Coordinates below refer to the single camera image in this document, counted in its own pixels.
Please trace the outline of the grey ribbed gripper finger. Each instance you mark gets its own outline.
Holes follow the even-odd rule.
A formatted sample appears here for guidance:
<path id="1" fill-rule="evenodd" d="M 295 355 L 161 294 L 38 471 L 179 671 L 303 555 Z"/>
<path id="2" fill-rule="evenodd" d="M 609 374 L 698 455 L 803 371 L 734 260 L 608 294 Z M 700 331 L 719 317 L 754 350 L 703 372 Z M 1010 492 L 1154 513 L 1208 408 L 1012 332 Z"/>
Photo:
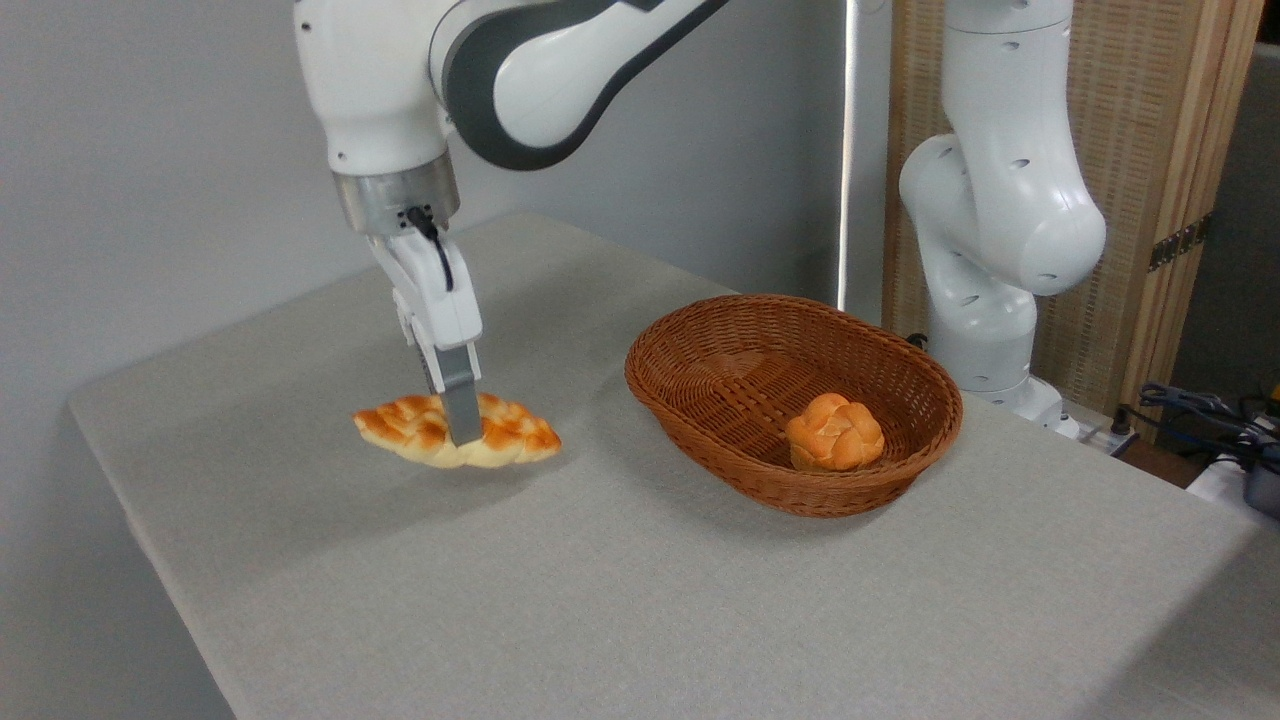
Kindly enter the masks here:
<path id="1" fill-rule="evenodd" d="M 428 378 L 433 393 L 436 396 L 444 395 L 444 392 L 447 392 L 447 387 L 439 368 L 433 338 L 410 307 L 410 301 L 404 299 L 398 288 L 393 288 L 392 297 L 396 304 L 399 328 L 404 336 L 406 343 L 416 350 L 422 366 L 422 373 Z"/>
<path id="2" fill-rule="evenodd" d="M 436 365 L 442 379 L 438 393 L 442 397 L 453 443 L 458 447 L 483 437 L 476 388 L 480 370 L 474 350 L 474 345 L 436 350 Z"/>

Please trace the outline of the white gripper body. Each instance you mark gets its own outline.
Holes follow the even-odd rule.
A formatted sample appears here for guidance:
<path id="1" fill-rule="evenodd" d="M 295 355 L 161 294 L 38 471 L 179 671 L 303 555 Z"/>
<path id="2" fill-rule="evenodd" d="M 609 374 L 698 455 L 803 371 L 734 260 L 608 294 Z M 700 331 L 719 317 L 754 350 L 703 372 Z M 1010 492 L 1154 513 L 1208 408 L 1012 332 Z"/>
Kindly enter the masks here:
<path id="1" fill-rule="evenodd" d="M 393 288 L 410 301 L 435 348 L 460 347 L 481 336 L 474 283 L 452 240 L 436 242 L 413 231 L 397 237 L 369 236 L 367 241 L 379 266 Z"/>

